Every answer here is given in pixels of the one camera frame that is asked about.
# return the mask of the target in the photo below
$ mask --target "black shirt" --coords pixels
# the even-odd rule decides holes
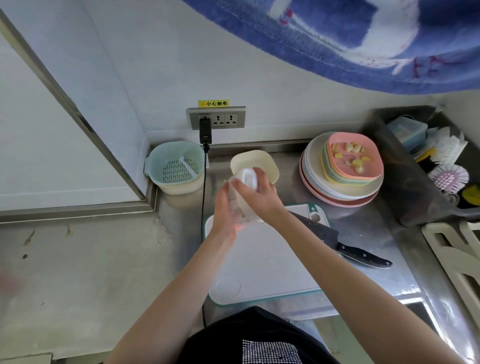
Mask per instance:
[[[339,364],[317,339],[256,306],[191,336],[177,362]]]

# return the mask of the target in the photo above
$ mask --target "kitchen knife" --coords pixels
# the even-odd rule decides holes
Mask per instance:
[[[363,263],[375,268],[386,269],[392,266],[392,262],[389,260],[380,258],[372,253],[367,252],[366,250],[339,243],[337,230],[315,222],[310,218],[296,214],[295,212],[290,211],[290,213],[300,220],[311,232],[315,234],[315,236],[340,254],[359,263]]]

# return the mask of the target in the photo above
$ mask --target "countertop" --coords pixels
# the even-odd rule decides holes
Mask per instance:
[[[467,363],[479,359],[478,329],[418,227],[400,226],[380,196],[359,208],[327,205],[303,186],[300,153],[272,157],[285,205],[317,204],[340,231],[340,241],[392,261],[390,269],[353,264],[400,301],[425,302],[444,340]],[[210,159],[206,217],[213,213],[216,191],[231,175],[230,159]],[[111,350],[198,249],[201,202],[201,190],[159,194],[154,213],[0,225],[0,273],[16,285],[0,294],[0,359],[49,352],[59,359]],[[294,320],[336,315],[322,292],[255,304]],[[206,320],[246,306],[219,307],[207,299]]]

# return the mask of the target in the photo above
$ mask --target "light blue colander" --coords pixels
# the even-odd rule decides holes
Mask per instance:
[[[145,158],[144,173],[158,186],[172,186],[193,181],[192,175],[179,162],[180,157],[200,176],[204,170],[204,151],[194,142],[177,141],[156,146]]]

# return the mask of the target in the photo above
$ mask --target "knife handle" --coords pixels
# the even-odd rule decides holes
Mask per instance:
[[[342,243],[338,243],[336,246],[336,251],[350,259],[356,260],[359,263],[376,268],[386,269],[390,268],[393,264],[391,261],[380,258],[379,256],[369,253],[366,250],[355,248],[354,246],[348,246]]]

